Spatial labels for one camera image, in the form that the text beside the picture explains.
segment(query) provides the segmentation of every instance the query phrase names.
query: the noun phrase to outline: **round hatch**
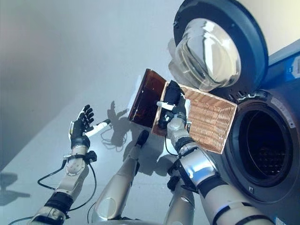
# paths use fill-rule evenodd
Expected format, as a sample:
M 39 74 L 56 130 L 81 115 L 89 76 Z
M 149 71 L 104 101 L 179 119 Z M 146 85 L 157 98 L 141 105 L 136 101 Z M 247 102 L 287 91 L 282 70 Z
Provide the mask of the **round hatch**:
M 268 51 L 252 15 L 235 0 L 186 0 L 174 20 L 176 63 L 189 83 L 234 101 L 258 88 Z

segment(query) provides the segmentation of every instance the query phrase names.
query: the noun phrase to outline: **circular window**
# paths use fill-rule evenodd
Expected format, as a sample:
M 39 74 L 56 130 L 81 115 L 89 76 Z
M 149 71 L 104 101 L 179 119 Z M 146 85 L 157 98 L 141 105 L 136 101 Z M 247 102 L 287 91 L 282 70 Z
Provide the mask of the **circular window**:
M 243 114 L 238 131 L 240 169 L 261 187 L 272 187 L 285 178 L 292 158 L 289 137 L 281 119 L 268 110 Z

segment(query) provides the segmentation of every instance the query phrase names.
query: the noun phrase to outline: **label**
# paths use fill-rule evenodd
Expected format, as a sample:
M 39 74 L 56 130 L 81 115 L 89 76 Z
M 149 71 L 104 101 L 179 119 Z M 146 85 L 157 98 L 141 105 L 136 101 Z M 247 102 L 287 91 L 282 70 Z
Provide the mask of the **label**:
M 286 224 L 284 222 L 282 222 L 278 217 L 276 217 L 275 225 L 286 225 Z
M 287 110 L 287 108 L 275 97 L 272 98 L 271 100 L 271 103 L 273 105 L 275 105 L 280 111 L 281 113 L 283 114 L 283 116 L 285 117 L 286 121 L 288 122 L 289 124 L 289 127 L 292 129 L 292 128 L 295 128 L 295 123 L 292 119 L 292 116 L 291 114 L 289 113 L 289 111 Z
M 286 79 L 288 80 L 293 80 L 297 79 L 300 77 L 300 55 L 289 59 L 286 61 L 285 64 L 286 68 Z

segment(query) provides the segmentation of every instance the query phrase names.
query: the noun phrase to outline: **black cable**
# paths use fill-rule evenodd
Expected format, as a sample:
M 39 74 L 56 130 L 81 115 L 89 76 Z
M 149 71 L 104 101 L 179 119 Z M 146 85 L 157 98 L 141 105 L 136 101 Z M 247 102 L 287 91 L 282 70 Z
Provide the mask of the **black cable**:
M 82 205 L 80 205 L 80 206 L 78 206 L 76 208 L 70 209 L 69 211 L 74 211 L 74 210 L 77 210 L 77 209 L 81 208 L 82 206 L 86 205 L 94 197 L 94 194 L 95 194 L 96 188 L 97 188 L 97 180 L 96 180 L 96 175 L 95 175 L 94 168 L 92 167 L 92 165 L 90 163 L 89 163 L 89 166 L 90 166 L 90 168 L 91 168 L 91 170 L 93 172 L 93 176 L 94 176 L 94 181 L 95 181 L 94 191 L 93 191 L 91 197 L 84 204 L 82 204 Z
M 42 177 L 41 179 L 39 179 L 39 180 L 37 181 L 37 183 L 38 183 L 40 186 L 43 186 L 43 187 L 45 187 L 45 188 L 48 188 L 48 189 L 51 189 L 51 190 L 55 190 L 55 188 L 53 188 L 53 187 L 50 187 L 50 186 L 45 185 L 45 184 L 42 184 L 41 181 L 42 181 L 43 179 L 46 179 L 47 177 L 50 177 L 50 176 L 52 176 L 52 175 L 58 173 L 59 171 L 61 171 L 61 170 L 65 167 L 66 163 L 67 163 L 67 160 L 64 159 L 64 160 L 62 161 L 61 167 L 60 167 L 57 171 L 54 171 L 54 172 L 52 172 L 52 173 L 50 173 L 50 174 L 48 174 L 48 175 Z
M 167 135 L 165 135 L 165 149 L 167 150 L 167 152 L 172 155 L 172 156 L 178 156 L 178 155 L 175 155 L 175 154 L 172 154 L 169 152 L 168 148 L 167 148 Z
M 89 223 L 89 214 L 90 214 L 90 210 L 93 208 L 93 206 L 94 206 L 96 203 L 97 203 L 97 202 L 95 202 L 94 204 L 92 204 L 91 207 L 89 208 L 88 215 L 87 215 L 88 223 Z
M 24 218 L 21 218 L 21 219 L 16 219 L 13 222 L 10 222 L 8 225 L 12 225 L 12 224 L 15 224 L 17 222 L 20 222 L 20 221 L 23 221 L 23 220 L 27 220 L 27 219 L 32 219 L 32 218 L 33 217 L 24 217 Z

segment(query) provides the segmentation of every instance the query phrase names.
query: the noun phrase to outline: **robotic arm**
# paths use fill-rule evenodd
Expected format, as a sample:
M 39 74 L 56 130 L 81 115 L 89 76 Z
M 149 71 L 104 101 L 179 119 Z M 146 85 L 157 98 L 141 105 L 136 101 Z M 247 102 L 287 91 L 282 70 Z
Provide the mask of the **robotic arm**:
M 110 123 L 110 120 L 107 119 L 97 125 L 90 126 L 94 121 L 93 115 L 90 105 L 86 105 L 80 111 L 77 120 L 71 122 L 69 139 L 72 153 L 63 162 L 63 165 L 67 162 L 66 174 L 52 196 L 29 224 L 61 225 L 68 218 L 67 213 L 78 197 L 83 181 L 89 173 L 87 164 L 97 160 L 95 152 L 88 152 L 89 137 Z
M 179 156 L 169 173 L 179 171 L 185 183 L 182 187 L 200 195 L 204 211 L 212 225 L 273 224 L 240 191 L 222 180 L 205 150 L 191 138 L 185 129 L 187 119 L 184 102 L 181 95 L 172 112 L 168 111 L 161 117 L 161 120 L 169 120 L 167 135 Z

